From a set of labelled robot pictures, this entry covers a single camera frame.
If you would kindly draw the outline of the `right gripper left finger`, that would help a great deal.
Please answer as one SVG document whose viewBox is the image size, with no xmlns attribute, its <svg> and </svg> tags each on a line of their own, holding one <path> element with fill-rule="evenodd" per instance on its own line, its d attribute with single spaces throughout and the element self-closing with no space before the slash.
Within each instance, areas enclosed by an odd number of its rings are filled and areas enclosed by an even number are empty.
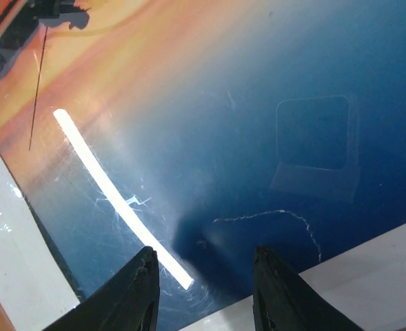
<svg viewBox="0 0 406 331">
<path fill-rule="evenodd" d="M 93 295 L 46 330 L 156 330 L 159 297 L 157 253 L 145 246 Z"/>
</svg>

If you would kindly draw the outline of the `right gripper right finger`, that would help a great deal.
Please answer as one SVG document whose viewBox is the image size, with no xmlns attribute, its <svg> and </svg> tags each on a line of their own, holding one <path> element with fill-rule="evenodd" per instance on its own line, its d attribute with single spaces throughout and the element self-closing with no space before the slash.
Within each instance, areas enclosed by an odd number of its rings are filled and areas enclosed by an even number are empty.
<svg viewBox="0 0 406 331">
<path fill-rule="evenodd" d="M 255 249 L 253 280 L 256 330 L 356 329 L 268 246 Z"/>
</svg>

